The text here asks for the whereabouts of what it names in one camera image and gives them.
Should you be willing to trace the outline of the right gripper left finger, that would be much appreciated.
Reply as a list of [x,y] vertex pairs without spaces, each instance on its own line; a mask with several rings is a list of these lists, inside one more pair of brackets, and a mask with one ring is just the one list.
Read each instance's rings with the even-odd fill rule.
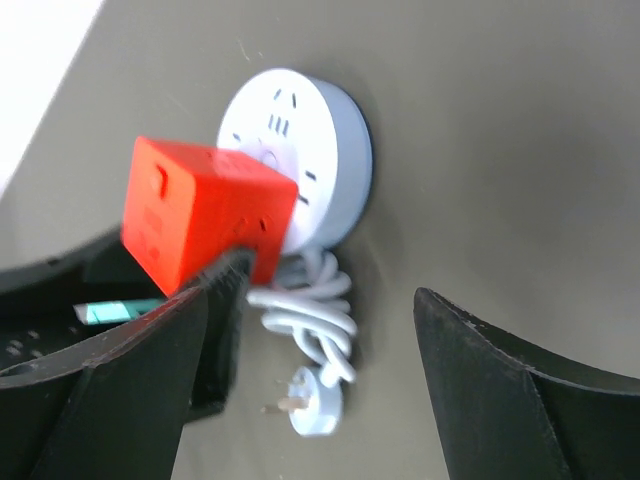
[[136,320],[2,370],[2,478],[170,478],[206,316],[206,297],[192,288]]

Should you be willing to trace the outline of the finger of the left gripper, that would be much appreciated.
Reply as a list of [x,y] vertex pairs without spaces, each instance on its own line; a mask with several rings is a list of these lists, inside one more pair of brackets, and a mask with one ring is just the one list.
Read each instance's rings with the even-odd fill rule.
[[189,404],[189,418],[222,413],[235,384],[241,336],[255,253],[238,248],[223,253],[190,282],[207,298],[207,328]]

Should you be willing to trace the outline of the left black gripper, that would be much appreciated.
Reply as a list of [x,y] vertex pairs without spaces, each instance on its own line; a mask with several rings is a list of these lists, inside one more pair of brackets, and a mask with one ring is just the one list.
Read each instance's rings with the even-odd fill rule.
[[[146,311],[97,325],[77,317],[77,306],[118,302]],[[172,332],[172,300],[116,234],[1,273],[4,370],[170,370]]]

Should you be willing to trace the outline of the red cube adapter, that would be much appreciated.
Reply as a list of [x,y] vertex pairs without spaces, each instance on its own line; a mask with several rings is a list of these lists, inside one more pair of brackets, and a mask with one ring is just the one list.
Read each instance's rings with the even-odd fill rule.
[[237,247],[255,251],[251,280],[264,285],[297,198],[293,180],[245,153],[138,137],[121,239],[167,296]]

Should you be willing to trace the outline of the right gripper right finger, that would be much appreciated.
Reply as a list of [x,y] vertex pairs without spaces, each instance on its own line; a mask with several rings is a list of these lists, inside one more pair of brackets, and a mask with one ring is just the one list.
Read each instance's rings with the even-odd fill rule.
[[428,288],[413,315],[450,478],[638,478],[638,379],[548,351]]

